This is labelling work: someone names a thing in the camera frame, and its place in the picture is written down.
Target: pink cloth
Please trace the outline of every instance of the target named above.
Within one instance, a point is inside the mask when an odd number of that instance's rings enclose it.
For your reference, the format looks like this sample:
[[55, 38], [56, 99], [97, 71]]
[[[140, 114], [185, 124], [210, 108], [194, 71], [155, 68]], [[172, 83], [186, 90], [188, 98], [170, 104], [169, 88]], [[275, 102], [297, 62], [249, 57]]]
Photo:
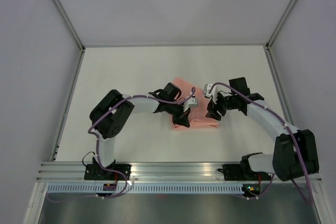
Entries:
[[[191, 83], [181, 79], [175, 78], [173, 84], [178, 86], [182, 91], [180, 97], [187, 98], [190, 95], [191, 88], [194, 87]], [[218, 127], [218, 122], [212, 118], [206, 118], [205, 115], [207, 113], [207, 106], [209, 103], [209, 99], [206, 99], [203, 95], [203, 90], [196, 87], [195, 96], [198, 98], [198, 107], [191, 108], [190, 114], [188, 116], [190, 122], [190, 128], [173, 124], [173, 130], [181, 131], [187, 129], [198, 129], [198, 128], [212, 128]]]

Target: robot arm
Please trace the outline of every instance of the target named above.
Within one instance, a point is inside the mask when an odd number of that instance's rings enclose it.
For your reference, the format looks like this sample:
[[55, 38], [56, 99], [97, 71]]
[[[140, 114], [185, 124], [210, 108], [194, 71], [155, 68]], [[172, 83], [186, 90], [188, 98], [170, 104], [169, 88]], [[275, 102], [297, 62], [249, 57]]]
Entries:
[[[231, 88], [262, 105], [263, 108], [267, 108], [267, 103], [260, 94], [250, 93], [245, 78], [233, 79], [229, 83]], [[303, 176], [292, 138], [283, 124], [272, 113], [248, 102], [235, 93], [223, 96], [216, 87], [212, 88], [211, 84], [205, 86], [204, 95], [210, 98], [207, 117], [220, 121], [227, 110], [237, 109], [257, 122], [275, 142], [273, 154], [252, 153], [242, 157], [240, 165], [246, 177], [257, 172], [276, 174], [283, 181]], [[288, 122], [286, 122], [286, 125], [299, 144], [308, 174], [318, 172], [319, 162], [314, 134], [309, 130], [301, 131]]]
[[[132, 99], [131, 101], [124, 101], [117, 109], [111, 111], [110, 115], [99, 122], [94, 127], [94, 130], [99, 136], [99, 156], [103, 167], [108, 167], [115, 162], [114, 144], [116, 135], [122, 130], [131, 114], [167, 112], [172, 115], [174, 124], [190, 127], [188, 115], [190, 107], [197, 106], [197, 98], [192, 97], [179, 104], [164, 103], [156, 100], [175, 102], [175, 98], [179, 97], [179, 95], [181, 95], [180, 89], [174, 84], [168, 83], [164, 89], [150, 92], [144, 97]], [[92, 124], [117, 103], [129, 96], [121, 94], [117, 90], [111, 90], [90, 113]]]

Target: aluminum frame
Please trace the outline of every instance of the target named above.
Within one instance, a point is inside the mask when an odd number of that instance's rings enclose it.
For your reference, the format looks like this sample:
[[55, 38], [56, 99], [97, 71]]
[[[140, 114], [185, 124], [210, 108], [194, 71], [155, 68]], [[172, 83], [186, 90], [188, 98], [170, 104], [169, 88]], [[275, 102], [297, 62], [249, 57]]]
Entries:
[[[290, 0], [284, 13], [282, 14], [274, 32], [272, 33], [269, 41], [264, 45], [264, 50], [270, 71], [274, 80], [274, 84], [278, 93], [281, 108], [284, 112], [285, 119], [294, 123], [294, 118], [290, 111], [290, 106], [281, 84], [280, 76], [276, 68], [275, 60], [271, 54], [270, 46], [274, 43], [277, 35], [281, 31], [283, 24], [286, 22], [287, 17], [295, 7], [298, 0]], [[57, 154], [57, 148], [60, 142], [60, 138], [64, 129], [67, 113], [71, 104], [71, 98], [76, 86], [78, 74], [81, 67], [81, 62], [85, 53], [85, 46], [82, 44], [78, 34], [75, 31], [67, 13], [65, 12], [61, 2], [59, 0], [52, 0], [59, 15], [62, 17], [65, 26], [67, 27], [69, 33], [72, 35], [74, 41], [81, 51], [81, 55], [78, 61], [78, 67], [74, 74], [74, 79], [71, 84], [67, 96], [67, 102], [64, 108], [64, 116], [60, 120], [58, 125], [57, 136], [55, 139], [56, 145], [52, 151], [51, 159], [54, 160]], [[223, 175], [216, 170], [225, 163], [211, 162], [211, 163], [130, 163], [132, 165], [131, 181], [136, 183], [164, 183], [164, 182], [180, 182], [180, 183], [208, 183], [208, 184], [230, 184], [237, 182], [226, 182], [224, 181]], [[39, 170], [36, 185], [29, 202], [28, 210], [24, 219], [24, 223], [37, 223], [39, 220], [39, 215], [41, 213], [42, 205], [45, 199], [46, 190], [48, 188], [49, 182], [67, 182], [67, 183], [86, 183], [83, 179], [85, 168], [80, 162], [44, 162], [41, 164]], [[312, 180], [312, 190], [314, 192], [314, 199], [316, 202], [316, 214], [322, 223], [334, 223], [333, 217], [328, 211], [328, 204], [323, 196], [323, 184], [319, 174], [314, 174], [310, 176]], [[302, 185], [304, 183], [303, 178], [297, 179], [297, 183]], [[283, 183], [278, 178], [275, 178], [274, 183]]]

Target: white wall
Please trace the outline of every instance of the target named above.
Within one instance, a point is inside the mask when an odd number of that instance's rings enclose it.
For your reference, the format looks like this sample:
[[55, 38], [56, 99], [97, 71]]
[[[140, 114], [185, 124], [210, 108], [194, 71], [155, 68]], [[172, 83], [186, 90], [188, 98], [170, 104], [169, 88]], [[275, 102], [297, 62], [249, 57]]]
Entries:
[[60, 0], [92, 45], [266, 43], [289, 0]]
[[50, 0], [0, 0], [0, 216], [21, 223], [79, 49]]
[[336, 210], [336, 0], [299, 0], [272, 47], [295, 121], [316, 136]]

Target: purple cable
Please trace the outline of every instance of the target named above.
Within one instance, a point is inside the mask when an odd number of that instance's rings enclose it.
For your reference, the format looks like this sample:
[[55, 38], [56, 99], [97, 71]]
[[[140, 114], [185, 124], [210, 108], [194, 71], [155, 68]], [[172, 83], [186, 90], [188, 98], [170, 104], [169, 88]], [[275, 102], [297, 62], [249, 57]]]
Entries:
[[96, 132], [93, 132], [92, 130], [97, 126], [97, 124], [99, 124], [113, 110], [115, 110], [117, 107], [119, 107], [123, 102], [125, 102], [127, 100], [136, 99], [136, 98], [147, 98], [147, 99], [155, 100], [155, 101], [158, 101], [158, 102], [169, 103], [169, 104], [181, 104], [181, 103], [184, 103], [184, 102], [190, 100], [195, 95], [196, 88], [192, 87], [191, 88], [191, 92], [192, 93], [191, 93], [191, 95], [188, 98], [186, 98], [185, 100], [182, 100], [180, 102], [177, 102], [177, 101], [175, 101], [175, 102], [165, 101], [165, 100], [161, 100], [161, 99], [158, 99], [158, 98], [155, 98], [155, 97], [150, 97], [148, 95], [143, 95], [143, 94], [138, 94], [138, 95], [133, 95], [131, 97], [126, 97], [123, 100], [121, 100], [120, 102], [118, 102], [115, 106], [113, 106], [112, 108], [110, 108], [104, 115], [101, 116], [101, 118], [99, 118], [98, 120], [96, 120], [94, 122], [94, 124], [89, 128], [88, 133], [96, 136], [96, 138], [97, 138], [96, 154], [97, 154], [97, 162], [98, 162], [100, 168], [102, 168], [103, 170], [106, 170], [108, 172], [118, 173], [118, 174], [120, 174], [125, 179], [125, 186], [124, 186], [124, 188], [119, 193], [117, 193], [115, 195], [111, 195], [111, 196], [106, 196], [105, 198], [116, 198], [116, 197], [120, 196], [126, 190], [126, 188], [127, 188], [127, 178], [126, 178], [126, 176], [125, 176], [124, 173], [121, 173], [118, 170], [107, 169], [107, 168], [105, 168], [103, 166], [103, 164], [101, 163], [101, 160], [100, 160], [100, 156], [99, 156], [99, 135]]
[[[245, 95], [243, 95], [242, 93], [240, 93], [238, 90], [235, 90], [234, 88], [230, 87], [229, 85], [225, 84], [225, 83], [222, 83], [222, 82], [215, 82], [209, 93], [211, 93], [211, 91], [213, 90], [213, 88], [216, 86], [216, 85], [222, 85], [222, 86], [225, 86], [226, 88], [232, 90], [233, 92], [235, 92], [237, 95], [241, 96], [242, 98], [244, 98], [246, 101], [254, 104], [255, 106], [258, 106], [260, 108], [262, 108], [263, 110], [265, 110], [265, 107], [262, 106], [261, 104], [257, 103], [257, 102], [254, 102], [252, 101], [250, 98], [246, 97]], [[275, 113], [273, 110], [270, 110], [268, 108], [266, 108], [266, 111], [268, 111], [269, 113], [271, 113], [272, 115], [274, 115], [284, 126], [286, 124], [286, 122], [277, 114]], [[299, 193], [301, 194], [301, 196], [303, 197], [303, 199], [305, 200], [305, 202], [307, 202], [308, 204], [310, 204], [311, 206], [313, 205], [314, 203], [314, 198], [313, 198], [313, 193], [311, 191], [311, 184], [310, 184], [310, 180], [309, 180], [309, 176], [308, 176], [308, 171], [307, 171], [307, 168], [305, 166], [305, 162], [303, 161], [303, 158], [302, 158], [302, 155], [301, 155], [301, 152], [300, 152], [300, 148], [299, 148], [299, 145], [298, 145], [298, 142], [296, 141], [295, 139], [295, 136], [293, 134], [293, 132], [291, 131], [291, 129], [288, 127], [288, 126], [285, 126], [286, 130], [288, 131], [289, 135], [291, 136], [292, 140], [293, 140], [293, 143], [294, 143], [294, 146], [295, 146], [295, 149], [296, 149], [296, 152], [298, 154], [298, 158], [299, 158], [299, 162], [300, 162], [300, 165], [302, 167], [302, 171], [303, 171], [303, 175], [305, 176], [305, 179], [306, 179], [306, 183], [307, 183], [307, 189], [308, 189], [308, 195], [309, 195], [309, 200], [304, 196], [303, 192], [301, 191], [301, 189], [298, 187], [298, 185], [294, 182], [294, 180], [292, 180], [294, 186], [297, 188], [297, 190], [299, 191]]]

